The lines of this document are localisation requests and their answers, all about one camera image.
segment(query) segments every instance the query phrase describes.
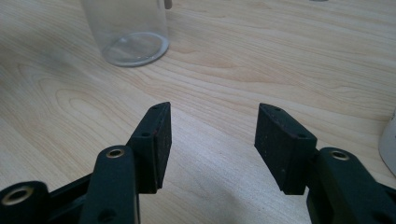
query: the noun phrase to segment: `wood grain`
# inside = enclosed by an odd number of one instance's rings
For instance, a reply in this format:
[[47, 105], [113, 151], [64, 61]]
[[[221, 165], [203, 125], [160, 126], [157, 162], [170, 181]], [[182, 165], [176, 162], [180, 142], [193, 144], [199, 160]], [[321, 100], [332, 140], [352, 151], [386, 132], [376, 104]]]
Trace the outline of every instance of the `wood grain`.
[[0, 189], [50, 190], [92, 171], [151, 105], [172, 104], [163, 189], [143, 223], [309, 223], [253, 146], [259, 103], [359, 157], [396, 188], [377, 145], [396, 106], [396, 2], [175, 0], [170, 48], [137, 68], [106, 63], [77, 0], [0, 6]]

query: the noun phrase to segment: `cup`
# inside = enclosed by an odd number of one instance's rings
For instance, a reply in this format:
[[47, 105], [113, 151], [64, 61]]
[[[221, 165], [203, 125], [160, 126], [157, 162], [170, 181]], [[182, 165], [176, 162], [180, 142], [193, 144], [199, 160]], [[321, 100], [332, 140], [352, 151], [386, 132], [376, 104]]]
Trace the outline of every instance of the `cup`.
[[80, 0], [104, 59], [116, 66], [154, 62], [168, 49], [171, 0]]

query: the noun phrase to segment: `glass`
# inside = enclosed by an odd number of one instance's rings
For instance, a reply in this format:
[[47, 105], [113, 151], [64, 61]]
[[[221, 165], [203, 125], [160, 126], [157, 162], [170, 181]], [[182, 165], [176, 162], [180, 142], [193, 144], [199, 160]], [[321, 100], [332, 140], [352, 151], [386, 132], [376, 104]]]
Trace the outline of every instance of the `glass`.
[[168, 49], [170, 0], [80, 0], [105, 60], [116, 66], [154, 62]]

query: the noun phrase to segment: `dark object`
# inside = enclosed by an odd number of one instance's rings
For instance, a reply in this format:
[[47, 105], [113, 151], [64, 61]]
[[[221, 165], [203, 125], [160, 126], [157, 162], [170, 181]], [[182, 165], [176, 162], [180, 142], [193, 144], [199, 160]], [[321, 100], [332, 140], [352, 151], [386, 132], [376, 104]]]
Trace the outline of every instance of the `dark object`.
[[396, 190], [375, 182], [351, 153], [317, 150], [316, 142], [284, 110], [260, 104], [255, 147], [285, 194], [309, 187], [312, 223], [396, 223]]
[[163, 186], [172, 145], [171, 107], [153, 106], [126, 146], [99, 153], [91, 175], [48, 193], [44, 183], [0, 192], [0, 223], [140, 223], [139, 193]]

